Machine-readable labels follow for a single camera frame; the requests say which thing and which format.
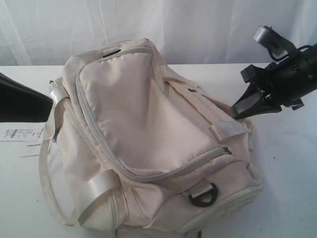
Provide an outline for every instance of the white tag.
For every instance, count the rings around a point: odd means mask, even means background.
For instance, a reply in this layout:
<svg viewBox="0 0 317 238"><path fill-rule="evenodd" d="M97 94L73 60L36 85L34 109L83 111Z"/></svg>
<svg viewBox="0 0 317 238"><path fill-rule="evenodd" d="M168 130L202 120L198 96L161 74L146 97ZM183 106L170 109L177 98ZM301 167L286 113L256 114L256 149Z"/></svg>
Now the white tag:
<svg viewBox="0 0 317 238"><path fill-rule="evenodd" d="M38 142L38 141L27 143L21 148L20 158L39 155L41 144L42 142Z"/></svg>
<svg viewBox="0 0 317 238"><path fill-rule="evenodd" d="M43 130L43 124L40 123L0 128L0 141L37 141Z"/></svg>

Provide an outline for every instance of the beige fabric bag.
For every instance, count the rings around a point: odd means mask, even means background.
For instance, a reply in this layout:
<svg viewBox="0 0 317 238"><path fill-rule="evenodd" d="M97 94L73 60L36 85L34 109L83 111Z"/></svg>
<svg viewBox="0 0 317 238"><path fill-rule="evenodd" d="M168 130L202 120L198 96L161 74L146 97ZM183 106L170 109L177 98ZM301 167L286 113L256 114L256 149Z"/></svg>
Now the beige fabric bag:
<svg viewBox="0 0 317 238"><path fill-rule="evenodd" d="M119 237L196 236L262 190L249 155L251 123L235 121L227 105L169 68L147 39L74 56L50 85L55 106L40 178L65 225ZM75 204L67 219L50 183L52 139Z"/></svg>

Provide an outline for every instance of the white table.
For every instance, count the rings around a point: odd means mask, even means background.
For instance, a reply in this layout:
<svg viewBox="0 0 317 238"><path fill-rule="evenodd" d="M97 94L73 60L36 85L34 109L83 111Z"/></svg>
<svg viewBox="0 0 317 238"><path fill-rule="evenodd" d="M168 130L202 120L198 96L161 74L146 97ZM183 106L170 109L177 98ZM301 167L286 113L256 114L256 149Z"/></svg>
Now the white table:
<svg viewBox="0 0 317 238"><path fill-rule="evenodd" d="M247 85L248 64L172 65L199 82L213 97L232 105ZM62 66L0 66L0 72L46 93ZM252 153L264 176L254 203L203 230L203 238L317 237L317 93L303 108L252 118L258 137ZM38 178L37 156L19 158L24 142L0 142L0 237L99 238L81 227L60 226L50 215Z"/></svg>

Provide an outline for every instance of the barcode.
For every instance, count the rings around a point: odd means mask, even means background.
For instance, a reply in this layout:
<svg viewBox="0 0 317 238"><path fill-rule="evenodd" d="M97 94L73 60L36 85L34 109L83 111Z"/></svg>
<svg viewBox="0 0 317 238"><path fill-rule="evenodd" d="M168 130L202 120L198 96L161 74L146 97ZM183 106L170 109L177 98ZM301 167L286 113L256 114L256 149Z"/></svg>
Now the barcode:
<svg viewBox="0 0 317 238"><path fill-rule="evenodd" d="M15 129L14 131L13 131L13 133L11 134L11 139L15 136L15 134L17 133L17 131L18 131L18 129Z"/></svg>

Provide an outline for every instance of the white backdrop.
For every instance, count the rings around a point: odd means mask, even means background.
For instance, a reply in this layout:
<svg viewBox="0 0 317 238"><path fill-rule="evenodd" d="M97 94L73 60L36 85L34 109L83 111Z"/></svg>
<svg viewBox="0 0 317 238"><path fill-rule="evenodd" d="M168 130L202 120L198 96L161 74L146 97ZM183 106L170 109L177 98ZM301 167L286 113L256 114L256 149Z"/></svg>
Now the white backdrop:
<svg viewBox="0 0 317 238"><path fill-rule="evenodd" d="M0 65L61 65L144 37L168 63L269 62L257 27L315 44L316 10L317 0L0 0Z"/></svg>

